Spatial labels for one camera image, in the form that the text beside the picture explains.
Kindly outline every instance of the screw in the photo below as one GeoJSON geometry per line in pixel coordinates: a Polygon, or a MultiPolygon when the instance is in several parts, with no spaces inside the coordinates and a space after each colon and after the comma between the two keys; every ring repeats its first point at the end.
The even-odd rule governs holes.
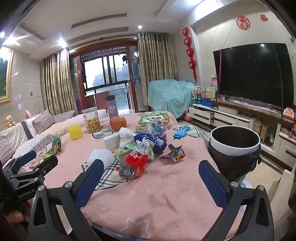
{"type": "Polygon", "coordinates": [[[264,190],[265,190],[265,187],[263,187],[262,185],[259,185],[258,188],[259,188],[259,190],[261,190],[261,191],[264,191],[264,190]]]}
{"type": "Polygon", "coordinates": [[[66,182],[65,187],[70,188],[72,187],[73,183],[72,182],[66,182]]]}
{"type": "Polygon", "coordinates": [[[39,191],[43,191],[43,190],[44,190],[44,186],[43,186],[43,185],[39,186],[39,187],[38,187],[38,190],[39,190],[39,191]]]}
{"type": "Polygon", "coordinates": [[[233,186],[234,188],[237,188],[239,184],[237,182],[231,182],[231,186],[233,186]]]}

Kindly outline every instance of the purple thermos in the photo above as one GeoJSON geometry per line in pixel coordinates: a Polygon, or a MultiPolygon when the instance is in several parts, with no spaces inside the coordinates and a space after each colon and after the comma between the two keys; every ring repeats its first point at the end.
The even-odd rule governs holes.
{"type": "Polygon", "coordinates": [[[118,116],[117,105],[115,95],[106,96],[107,110],[109,112],[109,118],[118,116]]]}

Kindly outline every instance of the framed painting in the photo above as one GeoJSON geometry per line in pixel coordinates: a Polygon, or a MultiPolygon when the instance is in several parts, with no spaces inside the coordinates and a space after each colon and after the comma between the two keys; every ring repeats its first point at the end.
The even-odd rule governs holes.
{"type": "Polygon", "coordinates": [[[0,103],[10,101],[11,68],[13,50],[2,47],[0,49],[0,103]]]}

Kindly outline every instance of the blue blanket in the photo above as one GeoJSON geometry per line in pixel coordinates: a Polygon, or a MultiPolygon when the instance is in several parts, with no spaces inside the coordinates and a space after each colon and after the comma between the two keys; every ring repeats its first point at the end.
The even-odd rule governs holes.
{"type": "Polygon", "coordinates": [[[155,111],[170,111],[180,117],[193,104],[192,89],[195,84],[186,80],[154,80],[148,84],[148,104],[155,111]]]}

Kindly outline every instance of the yellow sponge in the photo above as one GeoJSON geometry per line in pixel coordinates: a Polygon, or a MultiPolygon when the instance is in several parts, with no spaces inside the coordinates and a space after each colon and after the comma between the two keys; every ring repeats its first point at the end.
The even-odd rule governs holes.
{"type": "Polygon", "coordinates": [[[68,131],[70,134],[70,139],[72,141],[79,139],[80,137],[83,136],[82,130],[79,125],[72,125],[68,127],[68,131]]]}

